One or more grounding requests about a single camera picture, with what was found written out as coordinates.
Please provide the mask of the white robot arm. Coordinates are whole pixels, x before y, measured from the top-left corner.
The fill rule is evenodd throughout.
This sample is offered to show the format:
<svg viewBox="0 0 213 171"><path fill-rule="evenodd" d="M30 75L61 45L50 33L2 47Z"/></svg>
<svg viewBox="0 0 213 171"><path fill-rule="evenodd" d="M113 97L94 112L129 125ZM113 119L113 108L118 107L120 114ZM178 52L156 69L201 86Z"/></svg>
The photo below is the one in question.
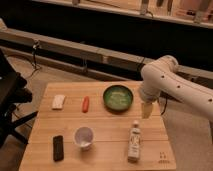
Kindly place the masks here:
<svg viewBox="0 0 213 171"><path fill-rule="evenodd" d="M177 59L171 55L144 65L140 71L143 82L138 89L141 99L152 103L159 98L161 92L165 92L213 122L213 89L178 76L178 67Z"/></svg>

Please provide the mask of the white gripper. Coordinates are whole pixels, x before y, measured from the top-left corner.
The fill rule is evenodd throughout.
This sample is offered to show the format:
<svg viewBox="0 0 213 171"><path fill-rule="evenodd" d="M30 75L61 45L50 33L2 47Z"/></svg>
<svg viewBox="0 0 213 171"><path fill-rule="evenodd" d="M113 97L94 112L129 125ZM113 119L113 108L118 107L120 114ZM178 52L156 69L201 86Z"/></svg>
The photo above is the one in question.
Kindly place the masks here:
<svg viewBox="0 0 213 171"><path fill-rule="evenodd" d="M153 102L155 102L159 97L161 91L145 81L143 81L138 88L139 96L142 101L142 118L147 119L150 117L153 110Z"/></svg>

